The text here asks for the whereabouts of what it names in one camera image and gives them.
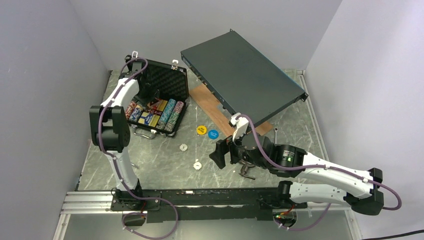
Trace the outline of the red triangular token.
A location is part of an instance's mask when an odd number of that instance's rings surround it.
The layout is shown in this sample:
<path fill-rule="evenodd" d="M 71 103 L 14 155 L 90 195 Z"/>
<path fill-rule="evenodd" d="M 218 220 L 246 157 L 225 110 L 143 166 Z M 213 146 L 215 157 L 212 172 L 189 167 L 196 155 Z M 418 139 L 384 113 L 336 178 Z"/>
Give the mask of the red triangular token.
<path fill-rule="evenodd" d="M 147 107 L 149 109 L 157 109 L 157 107 L 158 107 L 158 105 L 160 105 L 160 103 L 161 103 L 161 100 L 154 99 L 153 101 L 151 101 L 147 104 Z"/>

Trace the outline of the blue round button chip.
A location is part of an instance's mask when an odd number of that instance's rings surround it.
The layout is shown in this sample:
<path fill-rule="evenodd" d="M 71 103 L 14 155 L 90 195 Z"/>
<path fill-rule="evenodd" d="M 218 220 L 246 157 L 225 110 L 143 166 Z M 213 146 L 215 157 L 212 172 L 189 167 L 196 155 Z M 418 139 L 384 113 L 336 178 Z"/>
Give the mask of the blue round button chip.
<path fill-rule="evenodd" d="M 208 132 L 208 137 L 212 140 L 215 140 L 219 137 L 219 132 L 216 129 L 211 129 Z"/>

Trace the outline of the yellow round button chip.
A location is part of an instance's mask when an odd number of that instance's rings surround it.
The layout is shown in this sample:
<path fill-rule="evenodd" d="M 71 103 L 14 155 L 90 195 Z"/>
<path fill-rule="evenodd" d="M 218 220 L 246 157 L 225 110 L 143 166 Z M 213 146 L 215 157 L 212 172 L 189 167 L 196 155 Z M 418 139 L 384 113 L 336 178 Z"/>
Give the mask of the yellow round button chip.
<path fill-rule="evenodd" d="M 208 129 L 207 129 L 207 127 L 206 127 L 206 126 L 204 126 L 204 125 L 199 125 L 199 126 L 197 126 L 197 128 L 196 128 L 196 133 L 197 133 L 198 135 L 205 135 L 205 134 L 207 134 L 207 133 L 208 133 Z"/>

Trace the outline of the white poker chip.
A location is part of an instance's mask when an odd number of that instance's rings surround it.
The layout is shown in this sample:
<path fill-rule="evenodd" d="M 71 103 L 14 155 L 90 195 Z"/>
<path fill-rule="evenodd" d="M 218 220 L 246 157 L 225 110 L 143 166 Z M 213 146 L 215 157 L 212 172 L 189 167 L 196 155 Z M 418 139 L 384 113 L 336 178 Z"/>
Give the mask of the white poker chip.
<path fill-rule="evenodd" d="M 199 171 L 199 170 L 202 168 L 202 164 L 201 164 L 198 160 L 196 160 L 196 161 L 193 163 L 193 168 L 194 168 L 195 170 Z"/>
<path fill-rule="evenodd" d="M 185 152 L 187 149 L 188 149 L 188 146 L 186 145 L 186 144 L 181 144 L 180 146 L 179 146 L 179 149 L 182 151 L 182 152 Z"/>

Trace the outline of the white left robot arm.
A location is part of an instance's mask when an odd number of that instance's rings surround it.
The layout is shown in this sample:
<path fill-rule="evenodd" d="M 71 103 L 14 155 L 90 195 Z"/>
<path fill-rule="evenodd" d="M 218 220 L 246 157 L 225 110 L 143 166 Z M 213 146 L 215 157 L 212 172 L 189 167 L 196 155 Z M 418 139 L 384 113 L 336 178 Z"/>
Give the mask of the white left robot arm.
<path fill-rule="evenodd" d="M 123 69 L 134 62 L 142 62 L 141 69 L 120 79 L 111 95 L 101 105 L 89 109 L 92 143 L 107 157 L 116 180 L 116 189 L 125 195 L 123 202 L 131 210 L 139 209 L 144 201 L 150 199 L 143 196 L 128 152 L 131 133 L 126 109 L 140 91 L 136 77 L 142 74 L 149 64 L 147 59 L 135 57 L 126 62 Z"/>

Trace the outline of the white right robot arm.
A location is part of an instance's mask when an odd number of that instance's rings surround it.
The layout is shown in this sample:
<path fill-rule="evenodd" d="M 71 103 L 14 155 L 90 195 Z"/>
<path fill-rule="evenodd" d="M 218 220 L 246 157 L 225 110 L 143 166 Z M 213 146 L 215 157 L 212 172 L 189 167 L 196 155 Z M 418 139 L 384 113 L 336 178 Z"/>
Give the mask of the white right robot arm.
<path fill-rule="evenodd" d="M 384 206 L 384 194 L 373 181 L 381 183 L 383 172 L 378 168 L 355 170 L 321 159 L 304 149 L 288 144 L 274 144 L 268 137 L 253 135 L 233 140 L 218 140 L 209 157 L 223 169 L 225 155 L 231 164 L 240 161 L 268 170 L 283 178 L 279 182 L 276 203 L 287 208 L 306 202 L 331 203 L 350 207 L 369 216 L 378 215 Z"/>

